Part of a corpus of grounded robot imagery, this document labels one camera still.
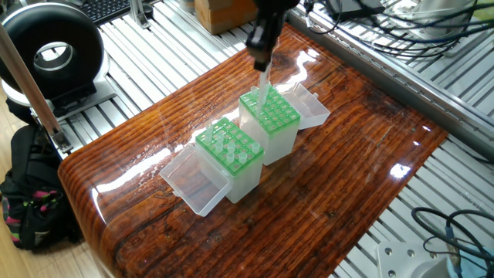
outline floor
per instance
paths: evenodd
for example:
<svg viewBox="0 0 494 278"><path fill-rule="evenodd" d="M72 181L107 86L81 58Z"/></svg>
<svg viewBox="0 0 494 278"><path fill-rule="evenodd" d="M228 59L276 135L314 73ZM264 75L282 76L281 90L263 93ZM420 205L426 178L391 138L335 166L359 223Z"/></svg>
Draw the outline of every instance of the floor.
<svg viewBox="0 0 494 278"><path fill-rule="evenodd" d="M0 182L11 167L10 140L25 124L9 113L6 95L0 89ZM0 223L0 276L2 278L99 278L99 272L84 242L61 242L41 253L18 250L7 226Z"/></svg>

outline open lid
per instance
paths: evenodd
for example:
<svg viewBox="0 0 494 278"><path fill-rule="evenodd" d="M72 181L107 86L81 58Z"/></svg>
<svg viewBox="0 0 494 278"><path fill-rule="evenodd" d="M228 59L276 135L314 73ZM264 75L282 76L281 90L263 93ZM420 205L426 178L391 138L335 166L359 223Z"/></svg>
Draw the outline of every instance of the open lid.
<svg viewBox="0 0 494 278"><path fill-rule="evenodd" d="M276 84L274 86L290 105L300 114L299 130L316 127L330 115L325 106L300 83Z"/></svg>
<svg viewBox="0 0 494 278"><path fill-rule="evenodd" d="M228 179L188 144L160 172L195 214L206 216L232 189Z"/></svg>

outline wooden table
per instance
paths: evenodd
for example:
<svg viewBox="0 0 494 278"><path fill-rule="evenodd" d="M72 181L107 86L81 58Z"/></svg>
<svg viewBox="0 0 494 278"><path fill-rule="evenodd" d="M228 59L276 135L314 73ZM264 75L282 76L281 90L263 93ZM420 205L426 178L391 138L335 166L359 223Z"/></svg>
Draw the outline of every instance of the wooden table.
<svg viewBox="0 0 494 278"><path fill-rule="evenodd" d="M300 81L331 111L261 184L205 218L159 171L259 81L246 51L71 154L62 179L87 242L115 276L326 277L446 133L291 27L271 81Z"/></svg>

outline pipette tip box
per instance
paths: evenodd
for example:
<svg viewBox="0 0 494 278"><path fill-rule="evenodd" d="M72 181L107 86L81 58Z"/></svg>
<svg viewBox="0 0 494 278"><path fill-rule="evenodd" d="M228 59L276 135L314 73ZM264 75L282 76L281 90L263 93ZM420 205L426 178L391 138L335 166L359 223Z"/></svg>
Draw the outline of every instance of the pipette tip box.
<svg viewBox="0 0 494 278"><path fill-rule="evenodd" d="M222 199L238 202L260 181L264 149L223 118L206 128L161 170L161 177L198 215Z"/></svg>
<svg viewBox="0 0 494 278"><path fill-rule="evenodd" d="M299 130L300 114L269 85L266 101L258 108L255 87L239 100L240 129L265 149L264 165L290 154Z"/></svg>

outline robotic arm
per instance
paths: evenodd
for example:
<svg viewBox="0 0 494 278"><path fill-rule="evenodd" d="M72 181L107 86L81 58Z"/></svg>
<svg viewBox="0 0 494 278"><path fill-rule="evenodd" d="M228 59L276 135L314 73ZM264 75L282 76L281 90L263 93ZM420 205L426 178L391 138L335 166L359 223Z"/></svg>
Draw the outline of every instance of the robotic arm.
<svg viewBox="0 0 494 278"><path fill-rule="evenodd" d="M281 34L286 12L300 0L253 0L258 8L254 30L247 38L247 49L254 57L254 69L265 72L271 63L272 51Z"/></svg>

